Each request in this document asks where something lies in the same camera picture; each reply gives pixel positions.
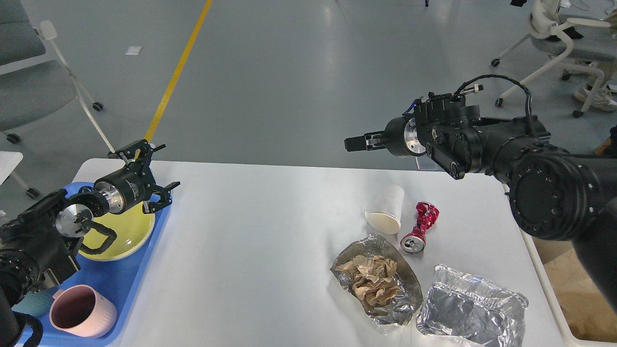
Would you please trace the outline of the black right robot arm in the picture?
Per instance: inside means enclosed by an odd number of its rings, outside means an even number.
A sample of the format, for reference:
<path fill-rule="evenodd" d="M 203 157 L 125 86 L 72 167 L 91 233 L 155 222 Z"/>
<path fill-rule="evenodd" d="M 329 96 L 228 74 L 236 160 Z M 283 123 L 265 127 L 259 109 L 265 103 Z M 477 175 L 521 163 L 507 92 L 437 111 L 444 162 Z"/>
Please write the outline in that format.
<path fill-rule="evenodd" d="M 397 157 L 428 156 L 456 180 L 467 173 L 507 185 L 513 218 L 527 234 L 572 242 L 577 257 L 610 306 L 617 302 L 617 178 L 614 158 L 571 154 L 550 134 L 525 96 L 524 116 L 483 117 L 466 97 L 483 86 L 464 82 L 452 93 L 428 93 L 382 131 L 347 138 L 348 152 L 387 149 Z"/>

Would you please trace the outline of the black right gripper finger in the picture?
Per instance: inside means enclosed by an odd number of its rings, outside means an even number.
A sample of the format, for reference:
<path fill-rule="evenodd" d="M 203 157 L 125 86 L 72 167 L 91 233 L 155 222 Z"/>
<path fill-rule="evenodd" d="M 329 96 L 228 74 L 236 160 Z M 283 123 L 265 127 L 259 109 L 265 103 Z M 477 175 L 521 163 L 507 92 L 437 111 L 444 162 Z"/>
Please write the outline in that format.
<path fill-rule="evenodd" d="M 347 152 L 374 151 L 386 148 L 383 143 L 383 133 L 366 133 L 361 136 L 346 138 L 344 145 Z"/>

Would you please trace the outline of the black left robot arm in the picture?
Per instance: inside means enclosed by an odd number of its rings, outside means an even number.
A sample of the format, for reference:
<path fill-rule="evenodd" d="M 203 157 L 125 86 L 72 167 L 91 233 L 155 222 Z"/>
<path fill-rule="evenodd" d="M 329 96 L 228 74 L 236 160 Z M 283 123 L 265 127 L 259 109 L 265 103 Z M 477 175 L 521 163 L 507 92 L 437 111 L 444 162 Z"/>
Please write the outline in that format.
<path fill-rule="evenodd" d="M 37 347 L 43 335 L 38 318 L 13 307 L 29 292 L 61 285 L 80 270 L 77 253 L 99 254 L 117 239 L 117 233 L 94 221 L 108 213 L 122 214 L 143 203 L 153 214 L 172 204 L 172 189 L 161 187 L 150 169 L 155 147 L 137 140 L 115 152 L 125 165 L 68 196 L 58 189 L 1 226 L 1 345 L 13 347 L 26 326 L 32 328 L 27 347 Z"/>

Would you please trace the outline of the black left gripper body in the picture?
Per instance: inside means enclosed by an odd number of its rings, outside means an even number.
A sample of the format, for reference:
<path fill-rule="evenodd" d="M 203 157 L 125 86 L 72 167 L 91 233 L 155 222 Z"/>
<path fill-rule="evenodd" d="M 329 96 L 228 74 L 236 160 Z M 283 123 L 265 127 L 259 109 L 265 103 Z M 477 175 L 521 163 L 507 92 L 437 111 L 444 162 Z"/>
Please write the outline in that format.
<path fill-rule="evenodd" d="M 110 213 L 123 213 L 133 206 L 149 200 L 156 184 L 150 169 L 135 172 L 118 169 L 94 183 L 94 190 L 105 198 Z"/>

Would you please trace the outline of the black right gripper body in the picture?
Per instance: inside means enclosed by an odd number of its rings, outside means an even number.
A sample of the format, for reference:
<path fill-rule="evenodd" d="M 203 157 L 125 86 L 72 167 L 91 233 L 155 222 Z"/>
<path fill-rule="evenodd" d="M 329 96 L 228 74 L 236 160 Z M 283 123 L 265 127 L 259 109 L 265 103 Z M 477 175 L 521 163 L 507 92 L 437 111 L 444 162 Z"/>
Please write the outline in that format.
<path fill-rule="evenodd" d="M 414 116 L 401 116 L 388 122 L 383 132 L 384 146 L 396 157 L 421 157 L 426 148 L 418 138 Z"/>

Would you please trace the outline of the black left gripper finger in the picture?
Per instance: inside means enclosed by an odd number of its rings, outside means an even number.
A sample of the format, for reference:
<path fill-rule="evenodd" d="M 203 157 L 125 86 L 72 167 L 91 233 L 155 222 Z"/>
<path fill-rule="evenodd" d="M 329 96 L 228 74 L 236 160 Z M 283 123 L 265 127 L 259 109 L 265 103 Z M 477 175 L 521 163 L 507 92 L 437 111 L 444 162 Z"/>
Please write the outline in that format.
<path fill-rule="evenodd" d="M 146 196 L 149 198 L 152 195 L 156 195 L 159 199 L 156 202 L 145 200 L 143 202 L 142 211 L 144 214 L 154 214 L 158 211 L 165 209 L 165 207 L 172 204 L 171 192 L 173 189 L 181 185 L 180 181 L 171 182 L 169 185 L 161 187 L 156 184 L 146 184 Z"/>
<path fill-rule="evenodd" d="M 110 159 L 121 159 L 130 172 L 145 172 L 149 169 L 152 154 L 165 148 L 166 144 L 155 147 L 147 140 L 137 140 L 115 152 L 109 152 Z"/>

